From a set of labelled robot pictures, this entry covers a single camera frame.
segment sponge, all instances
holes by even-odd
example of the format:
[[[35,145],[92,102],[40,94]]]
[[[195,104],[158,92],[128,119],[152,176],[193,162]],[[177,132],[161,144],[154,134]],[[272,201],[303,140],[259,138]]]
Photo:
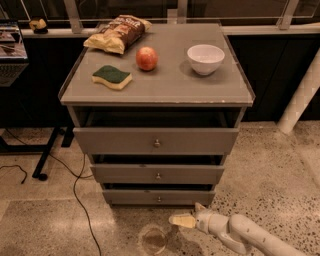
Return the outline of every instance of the sponge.
[[[131,80],[131,73],[123,72],[110,65],[101,67],[92,75],[94,83],[101,83],[110,89],[118,91],[122,90]]]

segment floor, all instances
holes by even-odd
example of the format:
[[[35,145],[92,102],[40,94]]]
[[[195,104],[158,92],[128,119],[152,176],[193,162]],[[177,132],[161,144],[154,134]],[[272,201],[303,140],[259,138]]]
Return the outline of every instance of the floor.
[[[48,129],[11,129],[25,143],[43,143]],[[9,133],[10,144],[20,142]],[[74,140],[51,151],[76,175],[83,154]],[[242,123],[236,145],[216,187],[212,208],[241,213],[306,255],[320,255],[320,122],[298,122],[285,135],[273,122]],[[76,177],[49,156],[46,181],[33,179],[39,155],[1,155],[0,255],[99,255],[85,211],[73,193]],[[86,159],[83,176],[90,175]],[[172,214],[190,209],[110,208],[92,177],[80,179],[76,193],[87,209],[101,255],[237,255],[211,235],[172,226]],[[250,255],[263,255],[253,249]]]

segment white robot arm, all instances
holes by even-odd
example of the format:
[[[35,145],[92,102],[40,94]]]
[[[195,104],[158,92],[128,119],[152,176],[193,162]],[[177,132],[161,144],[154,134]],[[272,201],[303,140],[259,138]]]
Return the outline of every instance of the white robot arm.
[[[242,255],[249,254],[254,246],[266,256],[306,256],[243,215],[229,218],[197,203],[195,217],[191,214],[173,215],[169,222],[214,235],[227,248]]]

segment apple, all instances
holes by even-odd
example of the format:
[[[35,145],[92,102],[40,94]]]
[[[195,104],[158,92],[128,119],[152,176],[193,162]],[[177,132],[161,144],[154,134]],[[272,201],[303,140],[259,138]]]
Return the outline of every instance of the apple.
[[[158,54],[152,47],[141,47],[136,53],[136,63],[144,71],[153,70],[158,63]]]

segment white bowl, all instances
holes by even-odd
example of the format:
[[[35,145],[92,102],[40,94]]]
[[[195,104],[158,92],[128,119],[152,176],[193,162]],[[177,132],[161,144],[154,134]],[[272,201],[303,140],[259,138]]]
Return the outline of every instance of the white bowl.
[[[213,45],[198,44],[188,49],[188,60],[199,75],[209,75],[221,65],[225,54]]]

